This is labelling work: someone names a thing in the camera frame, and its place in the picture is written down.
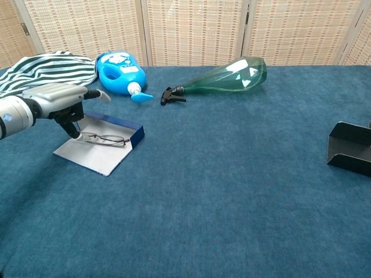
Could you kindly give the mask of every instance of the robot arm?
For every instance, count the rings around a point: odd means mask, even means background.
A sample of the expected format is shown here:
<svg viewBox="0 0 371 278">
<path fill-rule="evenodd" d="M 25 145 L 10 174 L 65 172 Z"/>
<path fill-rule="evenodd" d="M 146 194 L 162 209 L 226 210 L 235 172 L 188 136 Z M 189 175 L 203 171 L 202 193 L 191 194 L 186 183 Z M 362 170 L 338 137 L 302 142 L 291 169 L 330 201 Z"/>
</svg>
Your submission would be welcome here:
<svg viewBox="0 0 371 278">
<path fill-rule="evenodd" d="M 0 98 L 0 140 L 33 126 L 36 119 L 54 119 L 79 141 L 91 141 L 73 124 L 83 118 L 82 100 L 110 97 L 100 90 L 88 90 L 78 85 L 51 83 L 27 89 L 20 96 Z"/>
</svg>

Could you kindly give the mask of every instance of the striped cloth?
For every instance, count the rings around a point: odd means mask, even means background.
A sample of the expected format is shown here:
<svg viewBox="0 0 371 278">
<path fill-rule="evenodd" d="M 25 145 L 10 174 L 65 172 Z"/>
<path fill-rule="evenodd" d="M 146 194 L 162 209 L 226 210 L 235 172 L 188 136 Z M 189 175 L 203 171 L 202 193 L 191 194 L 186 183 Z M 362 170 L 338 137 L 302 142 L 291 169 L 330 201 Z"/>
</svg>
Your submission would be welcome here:
<svg viewBox="0 0 371 278">
<path fill-rule="evenodd" d="M 86 86 L 97 78 L 95 65 L 87 57 L 64 51 L 23 57 L 0 76 L 0 97 L 47 83 Z"/>
</svg>

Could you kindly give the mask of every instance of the blue and white striped fabric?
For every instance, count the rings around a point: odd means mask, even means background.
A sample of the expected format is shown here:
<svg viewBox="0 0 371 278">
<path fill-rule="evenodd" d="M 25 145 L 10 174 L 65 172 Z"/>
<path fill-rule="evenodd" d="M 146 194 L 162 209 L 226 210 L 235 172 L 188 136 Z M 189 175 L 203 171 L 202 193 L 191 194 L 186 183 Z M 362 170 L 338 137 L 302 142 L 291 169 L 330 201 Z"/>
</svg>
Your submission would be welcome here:
<svg viewBox="0 0 371 278">
<path fill-rule="evenodd" d="M 95 64 L 90 58 L 64 51 L 23 57 L 0 76 L 0 97 L 47 83 L 86 86 L 97 78 Z"/>
</svg>

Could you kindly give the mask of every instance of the black metal holder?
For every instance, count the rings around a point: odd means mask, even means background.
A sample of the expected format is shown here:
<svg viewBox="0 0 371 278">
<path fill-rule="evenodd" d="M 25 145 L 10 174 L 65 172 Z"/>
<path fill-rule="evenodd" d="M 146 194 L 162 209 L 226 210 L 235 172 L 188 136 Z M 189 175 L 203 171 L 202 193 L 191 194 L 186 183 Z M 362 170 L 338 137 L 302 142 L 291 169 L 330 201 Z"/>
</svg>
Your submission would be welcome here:
<svg viewBox="0 0 371 278">
<path fill-rule="evenodd" d="M 327 164 L 371 177 L 371 129 L 338 122 L 329 136 Z"/>
</svg>

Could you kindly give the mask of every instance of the black spray nozzle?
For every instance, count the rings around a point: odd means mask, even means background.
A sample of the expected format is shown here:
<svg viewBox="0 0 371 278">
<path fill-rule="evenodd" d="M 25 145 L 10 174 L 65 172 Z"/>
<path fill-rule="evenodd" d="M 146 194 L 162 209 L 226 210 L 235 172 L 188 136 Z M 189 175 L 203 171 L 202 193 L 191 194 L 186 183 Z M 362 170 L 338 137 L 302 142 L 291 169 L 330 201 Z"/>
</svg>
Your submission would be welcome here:
<svg viewBox="0 0 371 278">
<path fill-rule="evenodd" d="M 166 103 L 172 102 L 172 101 L 184 101 L 187 100 L 182 97 L 184 94 L 184 88 L 183 86 L 177 86 L 175 88 L 168 87 L 163 93 L 161 97 L 161 105 L 164 106 Z"/>
</svg>

